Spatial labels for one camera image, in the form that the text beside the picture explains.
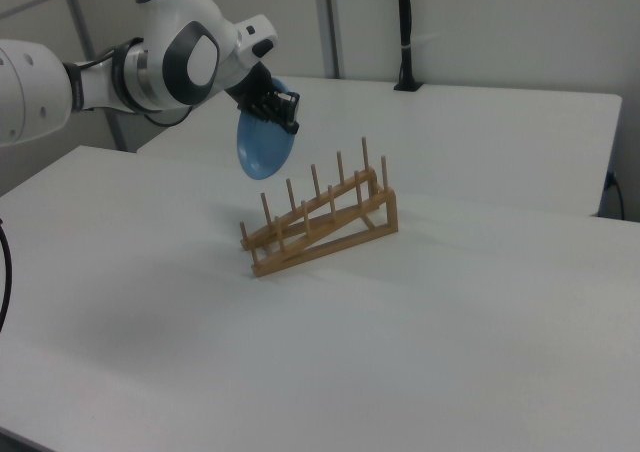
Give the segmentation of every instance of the white wall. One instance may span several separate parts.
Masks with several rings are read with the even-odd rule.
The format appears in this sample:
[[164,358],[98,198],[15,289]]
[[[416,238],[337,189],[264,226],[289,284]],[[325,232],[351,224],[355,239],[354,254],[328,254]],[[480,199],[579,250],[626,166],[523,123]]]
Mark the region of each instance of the white wall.
[[[327,64],[316,0],[214,0],[224,16],[240,22],[264,14],[278,32],[280,45],[265,58],[274,75],[325,77]],[[97,52],[143,36],[143,16],[135,0],[79,0]],[[119,117],[125,141],[137,150],[162,131],[140,117]]]
[[[63,62],[84,59],[66,0],[0,0],[0,14],[0,38],[44,44]],[[0,195],[78,145],[114,148],[102,113],[74,116],[52,135],[0,148]]]
[[[411,1],[418,79],[622,96],[612,168],[640,220],[640,0]],[[345,78],[397,80],[397,0],[336,7]],[[605,205],[617,216],[617,202]]]

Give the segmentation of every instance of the black cable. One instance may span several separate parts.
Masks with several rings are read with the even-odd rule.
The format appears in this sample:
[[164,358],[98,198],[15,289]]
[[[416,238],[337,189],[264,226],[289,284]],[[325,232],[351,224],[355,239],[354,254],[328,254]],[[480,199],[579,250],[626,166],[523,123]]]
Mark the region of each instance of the black cable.
[[145,115],[144,118],[147,119],[149,122],[151,122],[153,125],[157,125],[158,127],[175,127],[176,125],[179,125],[182,122],[184,122],[187,119],[187,117],[189,117],[189,114],[191,113],[192,110],[193,110],[193,106],[189,107],[189,109],[187,109],[187,113],[184,114],[184,116],[180,118],[180,120],[173,122],[171,124],[163,124],[162,122],[158,122],[152,119],[151,117],[149,117],[149,115]]
[[106,55],[103,55],[99,59],[92,60],[91,62],[87,62],[86,64],[79,65],[78,67],[80,68],[80,70],[85,70],[85,69],[88,69],[90,67],[93,67],[94,65],[101,64],[102,62],[105,62],[105,61],[109,60],[111,57],[113,57],[113,52],[114,51],[111,50]]
[[0,219],[0,243],[2,243],[5,268],[4,296],[2,298],[2,307],[0,308],[0,332],[2,332],[4,319],[7,317],[7,311],[9,310],[9,299],[11,298],[11,283],[13,280],[11,252],[9,251],[9,242],[7,241],[7,236],[4,235],[4,230],[2,230],[2,219]]
[[618,191],[618,200],[620,201],[620,218],[624,220],[624,200],[622,199],[622,189],[620,189],[620,184],[615,177],[613,178],[611,185],[615,185],[616,190]]

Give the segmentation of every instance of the blue plate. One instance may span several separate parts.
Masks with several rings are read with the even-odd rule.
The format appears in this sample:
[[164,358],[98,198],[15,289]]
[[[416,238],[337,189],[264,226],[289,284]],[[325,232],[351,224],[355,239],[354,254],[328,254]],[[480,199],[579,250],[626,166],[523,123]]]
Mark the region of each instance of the blue plate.
[[[289,89],[278,79],[273,84],[281,92]],[[255,180],[266,179],[284,165],[293,148],[295,135],[273,122],[263,122],[248,112],[238,121],[238,158],[245,173]]]

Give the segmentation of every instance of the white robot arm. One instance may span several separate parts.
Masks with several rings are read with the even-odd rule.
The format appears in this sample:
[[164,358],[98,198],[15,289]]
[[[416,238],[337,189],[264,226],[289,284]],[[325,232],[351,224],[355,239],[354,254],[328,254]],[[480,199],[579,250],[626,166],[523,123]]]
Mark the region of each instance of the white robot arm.
[[300,96],[277,90],[260,62],[278,43],[266,17],[232,24],[212,0],[136,2],[144,37],[92,62],[63,64],[42,45],[0,40],[0,146],[58,130],[72,112],[152,116],[221,91],[240,109],[297,133]]

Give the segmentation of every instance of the black pole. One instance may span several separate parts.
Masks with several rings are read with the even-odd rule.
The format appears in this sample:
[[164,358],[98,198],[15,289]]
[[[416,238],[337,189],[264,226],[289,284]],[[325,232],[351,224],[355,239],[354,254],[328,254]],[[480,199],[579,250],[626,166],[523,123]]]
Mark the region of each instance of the black pole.
[[400,77],[395,90],[415,92],[422,85],[413,78],[413,64],[411,61],[411,0],[398,0],[400,9],[400,45],[402,51],[402,65]]

